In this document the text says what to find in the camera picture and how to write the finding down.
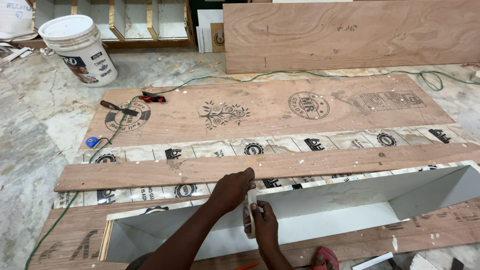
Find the chisel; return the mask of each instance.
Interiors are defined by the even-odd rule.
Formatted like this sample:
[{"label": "chisel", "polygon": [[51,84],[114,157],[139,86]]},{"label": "chisel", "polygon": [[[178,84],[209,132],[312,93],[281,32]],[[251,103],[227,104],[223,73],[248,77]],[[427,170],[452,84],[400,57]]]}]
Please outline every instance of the chisel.
[{"label": "chisel", "polygon": [[125,114],[128,114],[128,115],[131,115],[131,116],[137,116],[138,115],[138,112],[137,111],[134,111],[134,110],[131,110],[131,109],[122,109],[120,108],[119,106],[115,105],[115,104],[112,104],[110,102],[106,102],[104,100],[102,100],[100,102],[100,105],[104,106],[104,107],[107,107],[107,108],[110,108],[112,110],[119,110]]}]

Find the wood grain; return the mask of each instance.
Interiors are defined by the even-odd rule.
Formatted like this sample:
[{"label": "wood grain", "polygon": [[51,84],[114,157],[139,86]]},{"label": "wood grain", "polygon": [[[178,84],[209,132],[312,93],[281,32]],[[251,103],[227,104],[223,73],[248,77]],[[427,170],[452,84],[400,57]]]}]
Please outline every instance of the wood grain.
[{"label": "wood grain", "polygon": [[255,179],[397,170],[463,160],[480,163],[474,143],[337,149],[281,154],[67,165],[54,191],[213,183],[255,170]]},{"label": "wood grain", "polygon": [[[97,261],[107,215],[185,200],[188,198],[68,209],[65,216],[35,252],[28,268],[30,270],[89,270],[92,269],[92,264],[95,264],[95,269],[124,270],[127,267],[126,264]],[[479,207],[480,200],[474,199],[414,217],[406,222],[295,242],[281,245],[280,249],[294,267],[299,267],[310,265],[312,257],[320,246],[329,247],[336,253],[339,260],[346,260],[379,256],[389,251],[408,252],[474,243],[480,241]],[[50,212],[39,239],[45,235],[62,212],[63,209],[53,209]],[[439,233],[440,237],[432,240],[431,233]],[[393,249],[392,235],[395,235],[398,241],[398,251]],[[196,261],[191,269],[235,269],[253,262],[260,262],[257,269],[266,269],[257,250]]]},{"label": "wood grain", "polygon": [[225,4],[228,74],[480,61],[477,0]]},{"label": "wood grain", "polygon": [[[161,92],[171,89],[172,87],[152,87],[147,90]],[[107,90],[102,99],[120,105],[141,95],[142,90],[145,88]],[[320,116],[318,119],[303,118],[291,108],[295,104],[289,99],[292,96],[298,98],[294,95],[299,92],[315,94],[314,105],[318,106],[318,110],[314,112]],[[373,107],[370,108],[361,96],[382,92],[388,95],[398,94],[397,101],[405,103],[405,109],[372,109]],[[142,112],[149,111],[149,118],[147,121],[139,121],[139,116],[131,119],[130,123],[127,123],[129,119],[126,119],[113,141],[113,146],[454,123],[431,97],[404,74],[390,77],[367,76],[185,86],[179,91],[163,95],[167,99],[166,103],[145,104],[139,99],[134,100],[132,107]],[[413,102],[410,105],[402,95],[410,98],[417,97],[421,102]],[[385,100],[385,105],[395,107],[394,102],[388,102],[387,98]],[[225,106],[228,110],[227,108],[233,108],[233,105],[239,106],[239,110],[248,109],[249,113],[242,112],[243,116],[232,117],[233,120],[224,122],[224,125],[215,124],[217,117],[206,117],[209,110],[215,113],[213,110],[221,106]],[[90,137],[111,137],[121,117],[122,114],[119,111],[100,106],[90,123],[80,149],[88,148],[84,142]]]}]

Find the red sandal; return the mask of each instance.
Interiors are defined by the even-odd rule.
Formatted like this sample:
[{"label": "red sandal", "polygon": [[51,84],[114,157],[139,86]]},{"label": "red sandal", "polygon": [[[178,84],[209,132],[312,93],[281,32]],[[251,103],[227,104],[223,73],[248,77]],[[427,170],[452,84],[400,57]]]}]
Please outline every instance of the red sandal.
[{"label": "red sandal", "polygon": [[327,270],[327,261],[332,263],[333,270],[338,270],[338,259],[335,253],[328,247],[321,247],[317,254],[320,253],[324,256],[325,262],[320,266],[312,266],[311,270]]}]

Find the marble floor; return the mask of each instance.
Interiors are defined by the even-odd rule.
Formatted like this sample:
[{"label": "marble floor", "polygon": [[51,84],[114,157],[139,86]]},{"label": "marble floor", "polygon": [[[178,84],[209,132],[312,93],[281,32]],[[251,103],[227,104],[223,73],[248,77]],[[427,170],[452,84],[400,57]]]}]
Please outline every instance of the marble floor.
[{"label": "marble floor", "polygon": [[[110,51],[119,71],[111,84],[87,88],[80,84],[57,56],[37,54],[4,64],[0,72],[0,268],[24,267],[54,200],[53,185],[63,167],[72,162],[107,89],[143,86],[178,86],[192,78],[226,76],[224,53],[198,53],[197,48],[121,49]],[[461,64],[323,70],[320,74],[368,75],[392,70],[436,70],[467,80],[476,70]],[[253,74],[232,75],[237,79]],[[433,91],[411,75],[464,129],[480,136],[480,86],[444,79],[444,89]],[[273,74],[258,81],[316,79],[308,74]],[[232,83],[206,79],[193,84]],[[480,269],[480,245],[442,249],[467,267]],[[395,256],[408,269],[413,254]],[[362,260],[345,261],[351,269]],[[376,269],[391,269],[382,264]]]}]

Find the glue bucket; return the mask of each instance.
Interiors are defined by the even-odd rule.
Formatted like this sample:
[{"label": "glue bucket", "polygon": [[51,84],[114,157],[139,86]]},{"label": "glue bucket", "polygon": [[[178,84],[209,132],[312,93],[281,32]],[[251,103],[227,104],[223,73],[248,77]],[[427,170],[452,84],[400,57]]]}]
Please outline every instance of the glue bucket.
[{"label": "glue bucket", "polygon": [[87,87],[107,85],[118,72],[102,46],[100,31],[84,15],[69,15],[44,23],[38,33]]}]

